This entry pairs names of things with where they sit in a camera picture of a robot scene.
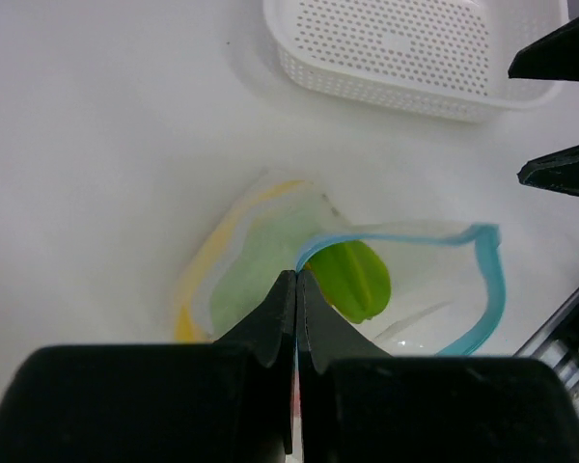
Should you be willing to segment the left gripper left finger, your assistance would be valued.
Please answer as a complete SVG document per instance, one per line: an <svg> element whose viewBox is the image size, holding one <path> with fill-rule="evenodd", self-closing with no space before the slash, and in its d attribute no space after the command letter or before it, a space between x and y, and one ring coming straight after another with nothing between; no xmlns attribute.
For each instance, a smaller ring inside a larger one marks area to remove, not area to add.
<svg viewBox="0 0 579 463"><path fill-rule="evenodd" d="M0 462L282 462L296 275L211 343L53 345L0 402Z"/></svg>

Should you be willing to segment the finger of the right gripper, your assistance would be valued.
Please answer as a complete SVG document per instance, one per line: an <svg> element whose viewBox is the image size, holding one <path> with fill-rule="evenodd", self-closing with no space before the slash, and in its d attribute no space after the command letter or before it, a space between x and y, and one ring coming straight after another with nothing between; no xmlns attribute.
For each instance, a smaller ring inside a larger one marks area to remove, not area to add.
<svg viewBox="0 0 579 463"><path fill-rule="evenodd" d="M518 51L508 78L579 82L579 16Z"/></svg>
<svg viewBox="0 0 579 463"><path fill-rule="evenodd" d="M579 197L579 145L528 161L517 178L525 186Z"/></svg>

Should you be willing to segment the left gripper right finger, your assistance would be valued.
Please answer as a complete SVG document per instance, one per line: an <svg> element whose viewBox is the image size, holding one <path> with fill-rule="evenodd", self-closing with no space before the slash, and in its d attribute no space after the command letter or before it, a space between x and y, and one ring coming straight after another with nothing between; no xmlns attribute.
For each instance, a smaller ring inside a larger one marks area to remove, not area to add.
<svg viewBox="0 0 579 463"><path fill-rule="evenodd" d="M556 373L522 357L394 357L298 275L307 462L579 462L579 418Z"/></svg>

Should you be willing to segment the green fake vegetable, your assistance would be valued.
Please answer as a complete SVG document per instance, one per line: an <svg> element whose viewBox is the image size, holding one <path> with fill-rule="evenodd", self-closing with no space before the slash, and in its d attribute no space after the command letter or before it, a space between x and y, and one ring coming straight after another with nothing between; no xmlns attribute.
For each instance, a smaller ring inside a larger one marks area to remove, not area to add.
<svg viewBox="0 0 579 463"><path fill-rule="evenodd" d="M327 303L351 323L361 324L381 314L391 300L388 268L363 241L322 249L305 268L316 277Z"/></svg>
<svg viewBox="0 0 579 463"><path fill-rule="evenodd" d="M316 202L305 201L267 210L255 218L242 249L211 293L215 337L255 309L280 272L295 268L302 247L322 232L325 212Z"/></svg>

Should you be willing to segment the clear zip top bag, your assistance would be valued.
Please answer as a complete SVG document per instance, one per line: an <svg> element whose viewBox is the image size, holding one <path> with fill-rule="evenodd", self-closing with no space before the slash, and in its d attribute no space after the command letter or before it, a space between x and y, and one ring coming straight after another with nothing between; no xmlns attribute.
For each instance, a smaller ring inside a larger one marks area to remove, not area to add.
<svg viewBox="0 0 579 463"><path fill-rule="evenodd" d="M179 279L178 341L214 341L285 270L311 272L324 300L391 354L469 355L498 326L506 284L492 224L355 225L316 180L263 174L229 208Z"/></svg>

